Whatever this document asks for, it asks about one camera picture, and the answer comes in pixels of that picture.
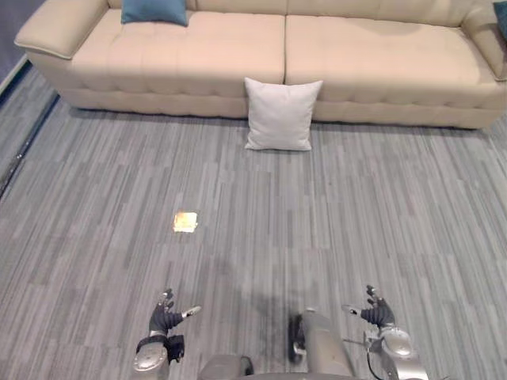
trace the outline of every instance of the sofa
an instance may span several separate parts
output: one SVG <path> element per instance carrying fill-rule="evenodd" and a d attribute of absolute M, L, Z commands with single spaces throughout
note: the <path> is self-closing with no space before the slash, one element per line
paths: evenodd
<path fill-rule="evenodd" d="M 78 108 L 248 115 L 244 77 L 323 80 L 317 121 L 482 128 L 507 109 L 488 0 L 187 0 L 187 27 L 121 0 L 47 0 L 16 45 Z"/>

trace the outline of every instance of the reflective square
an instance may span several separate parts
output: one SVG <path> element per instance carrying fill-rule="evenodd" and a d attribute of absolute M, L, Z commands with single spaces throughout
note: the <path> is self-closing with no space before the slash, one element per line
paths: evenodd
<path fill-rule="evenodd" d="M 197 214 L 195 212 L 178 212 L 174 216 L 174 232 L 192 233 L 197 227 Z"/>

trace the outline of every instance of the striped carpet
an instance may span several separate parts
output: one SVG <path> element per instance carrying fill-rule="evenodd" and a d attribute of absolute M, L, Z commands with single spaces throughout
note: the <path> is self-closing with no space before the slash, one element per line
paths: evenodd
<path fill-rule="evenodd" d="M 0 137 L 48 89 L 31 70 Z M 505 378 L 507 116 L 483 131 L 316 123 L 307 153 L 244 150 L 247 131 L 56 104 L 0 204 L 0 379 L 127 379 L 168 285 L 177 309 L 203 306 L 176 329 L 171 380 L 215 353 L 301 371 L 289 313 L 313 306 L 361 341 L 340 305 L 364 305 L 367 283 L 431 379 Z M 194 234 L 172 232 L 180 210 L 199 215 Z"/>

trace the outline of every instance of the sofa seat cushion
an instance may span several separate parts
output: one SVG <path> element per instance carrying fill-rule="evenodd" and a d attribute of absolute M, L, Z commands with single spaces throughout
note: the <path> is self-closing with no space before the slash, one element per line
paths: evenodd
<path fill-rule="evenodd" d="M 284 17 L 191 12 L 189 26 L 122 25 L 110 9 L 71 61 L 93 91 L 246 97 L 244 77 L 284 79 Z"/>
<path fill-rule="evenodd" d="M 323 80 L 321 102 L 505 109 L 506 87 L 459 28 L 288 16 L 286 33 L 286 83 Z"/>

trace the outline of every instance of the sofa cushion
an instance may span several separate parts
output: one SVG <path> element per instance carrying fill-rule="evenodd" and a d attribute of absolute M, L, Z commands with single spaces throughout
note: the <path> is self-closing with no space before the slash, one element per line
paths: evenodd
<path fill-rule="evenodd" d="M 196 0 L 185 0 L 187 5 L 187 10 L 196 10 Z M 109 7 L 113 8 L 114 10 L 121 9 L 122 6 L 122 0 L 108 0 Z"/>
<path fill-rule="evenodd" d="M 474 0 L 288 0 L 288 14 L 459 26 Z"/>
<path fill-rule="evenodd" d="M 319 101 L 505 109 L 505 86 L 459 28 L 289 16 L 286 33 L 286 83 L 323 80 Z"/>
<path fill-rule="evenodd" d="M 197 10 L 286 14 L 287 0 L 196 0 Z"/>
<path fill-rule="evenodd" d="M 245 78 L 250 133 L 246 149 L 311 150 L 310 124 L 322 81 L 273 85 Z"/>
<path fill-rule="evenodd" d="M 189 26 L 122 25 L 110 9 L 72 60 L 83 88 L 246 97 L 243 78 L 281 83 L 284 17 L 188 12 Z"/>
<path fill-rule="evenodd" d="M 187 26 L 185 0 L 124 0 L 121 23 L 165 21 Z"/>

